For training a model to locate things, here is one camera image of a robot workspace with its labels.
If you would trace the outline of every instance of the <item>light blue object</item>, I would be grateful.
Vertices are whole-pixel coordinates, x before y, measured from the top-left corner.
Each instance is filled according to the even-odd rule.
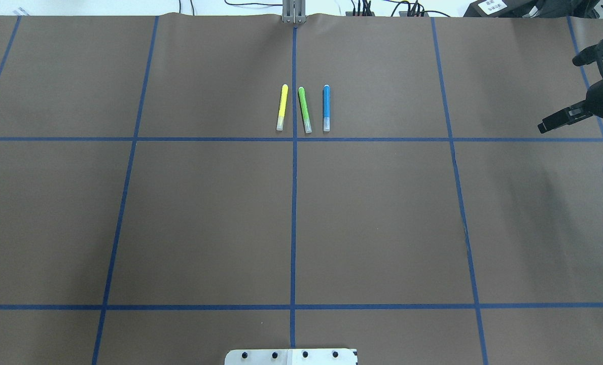
[[[331,86],[324,85],[324,132],[331,131]]]

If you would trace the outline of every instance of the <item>gray mat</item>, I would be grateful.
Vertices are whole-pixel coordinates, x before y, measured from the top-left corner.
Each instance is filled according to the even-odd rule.
[[[536,128],[584,98],[571,57],[602,38],[1,17],[0,363],[603,363],[603,121]]]

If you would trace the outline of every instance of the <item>yellow marker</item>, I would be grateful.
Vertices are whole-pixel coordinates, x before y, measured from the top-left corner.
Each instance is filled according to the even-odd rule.
[[[281,86],[281,102],[278,104],[278,119],[276,130],[283,131],[283,118],[286,116],[286,102],[288,102],[288,84]]]

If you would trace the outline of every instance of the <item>marker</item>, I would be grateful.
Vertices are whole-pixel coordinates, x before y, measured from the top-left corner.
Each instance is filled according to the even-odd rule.
[[[324,85],[324,132],[331,131],[331,86]]]
[[[308,102],[306,102],[306,90],[303,86],[299,88],[299,104],[301,104],[301,118],[303,118],[303,127],[306,130],[306,134],[312,133],[310,116],[308,115]]]
[[[288,102],[288,84],[281,86],[281,101],[278,103],[278,118],[276,119],[276,130],[283,131],[283,118],[286,116],[286,102]]]

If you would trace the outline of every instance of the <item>white bracket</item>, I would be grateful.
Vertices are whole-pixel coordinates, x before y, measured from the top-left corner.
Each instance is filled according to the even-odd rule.
[[[283,0],[281,19],[287,24],[306,23],[306,0]]]
[[[231,350],[225,365],[358,365],[356,349]]]

